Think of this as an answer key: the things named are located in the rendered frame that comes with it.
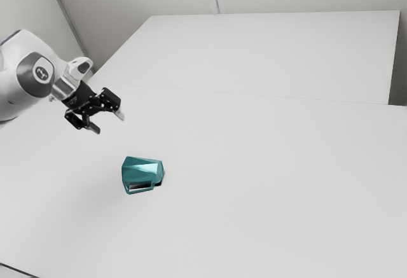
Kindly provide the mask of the teal faceted mug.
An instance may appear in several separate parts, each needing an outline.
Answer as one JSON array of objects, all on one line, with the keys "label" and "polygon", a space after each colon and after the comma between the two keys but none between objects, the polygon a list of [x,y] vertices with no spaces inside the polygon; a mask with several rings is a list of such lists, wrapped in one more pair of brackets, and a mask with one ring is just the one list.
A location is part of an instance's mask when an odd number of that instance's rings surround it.
[{"label": "teal faceted mug", "polygon": [[163,162],[127,156],[121,166],[121,179],[128,195],[161,186],[165,175]]}]

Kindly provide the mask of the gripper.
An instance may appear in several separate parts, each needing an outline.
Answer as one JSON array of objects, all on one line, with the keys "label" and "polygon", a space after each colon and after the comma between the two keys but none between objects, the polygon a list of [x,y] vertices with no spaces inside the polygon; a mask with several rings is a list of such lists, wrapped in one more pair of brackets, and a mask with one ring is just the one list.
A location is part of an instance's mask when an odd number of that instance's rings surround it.
[{"label": "gripper", "polygon": [[104,87],[97,98],[97,94],[84,81],[80,81],[78,89],[62,103],[67,107],[65,119],[78,130],[87,129],[100,134],[100,128],[89,117],[100,110],[113,113],[121,121],[125,120],[121,111],[121,99],[114,92]]}]

